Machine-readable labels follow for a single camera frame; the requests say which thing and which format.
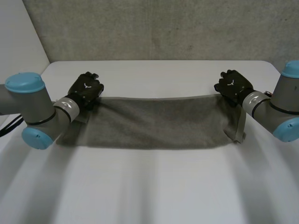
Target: carbon fiber glove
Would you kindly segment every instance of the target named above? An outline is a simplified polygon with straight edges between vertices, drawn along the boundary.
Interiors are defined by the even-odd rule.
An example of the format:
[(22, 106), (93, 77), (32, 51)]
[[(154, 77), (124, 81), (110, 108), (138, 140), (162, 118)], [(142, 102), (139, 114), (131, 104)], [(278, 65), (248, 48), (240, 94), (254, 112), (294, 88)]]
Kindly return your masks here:
[(241, 104), (248, 94), (253, 92), (252, 84), (236, 70), (221, 73), (219, 83), (214, 88), (224, 96), (231, 105)]
[(104, 90), (104, 85), (97, 80), (95, 73), (81, 74), (68, 91), (68, 98), (73, 99), (80, 108), (91, 110), (96, 99)]

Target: concrete wall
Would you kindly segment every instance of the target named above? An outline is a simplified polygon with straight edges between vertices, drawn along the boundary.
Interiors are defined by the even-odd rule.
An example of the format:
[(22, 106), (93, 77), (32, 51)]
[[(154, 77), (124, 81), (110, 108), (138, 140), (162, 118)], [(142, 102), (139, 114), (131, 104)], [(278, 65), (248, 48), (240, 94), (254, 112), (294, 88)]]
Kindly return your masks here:
[(51, 62), (299, 59), (298, 0), (23, 0)]

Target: gray cloth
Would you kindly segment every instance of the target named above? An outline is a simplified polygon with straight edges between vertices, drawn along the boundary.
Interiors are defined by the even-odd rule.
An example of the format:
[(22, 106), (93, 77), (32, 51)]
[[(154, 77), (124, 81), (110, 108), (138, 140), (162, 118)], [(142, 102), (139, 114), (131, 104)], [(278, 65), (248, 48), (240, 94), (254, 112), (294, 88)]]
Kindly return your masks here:
[(201, 149), (242, 142), (246, 114), (220, 95), (101, 98), (87, 124), (74, 121), (58, 144), (136, 149)]

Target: robotic hand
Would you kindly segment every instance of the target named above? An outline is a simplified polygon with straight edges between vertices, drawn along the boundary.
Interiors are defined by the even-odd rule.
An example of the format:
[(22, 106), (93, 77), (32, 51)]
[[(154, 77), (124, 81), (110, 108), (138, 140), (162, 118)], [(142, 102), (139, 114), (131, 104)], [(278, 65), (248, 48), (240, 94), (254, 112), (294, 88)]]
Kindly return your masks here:
[(231, 106), (242, 105), (244, 97), (254, 92), (252, 84), (236, 70), (222, 72), (221, 77), (214, 88)]
[[(81, 74), (68, 95), (53, 104), (40, 75), (16, 74), (0, 85), (0, 115), (20, 113), (27, 123), (22, 132), (23, 140), (33, 148), (46, 149), (81, 111), (94, 107), (104, 90), (98, 77), (90, 72)], [(13, 128), (1, 130), (0, 135)]]
[(71, 86), (66, 97), (76, 101), (80, 109), (92, 110), (96, 99), (104, 90), (104, 85), (97, 80), (95, 73), (86, 72), (81, 74)]
[(283, 142), (299, 138), (299, 61), (286, 64), (271, 95), (254, 90), (239, 72), (221, 73), (214, 88), (231, 106), (241, 105), (258, 123)]

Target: table surface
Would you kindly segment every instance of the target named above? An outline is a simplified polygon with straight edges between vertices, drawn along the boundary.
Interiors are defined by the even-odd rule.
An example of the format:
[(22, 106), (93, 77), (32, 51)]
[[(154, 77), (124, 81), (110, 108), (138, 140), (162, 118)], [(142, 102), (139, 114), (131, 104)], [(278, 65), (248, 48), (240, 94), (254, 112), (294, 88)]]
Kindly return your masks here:
[[(279, 78), (263, 61), (55, 62), (42, 78), (52, 100), (86, 71), (99, 74), (105, 97), (168, 98), (214, 94), (228, 69), (259, 91)], [(299, 221), (298, 142), (278, 141), (250, 116), (244, 143), (206, 150), (36, 150), (22, 141), (24, 127), (0, 139), (1, 223)]]

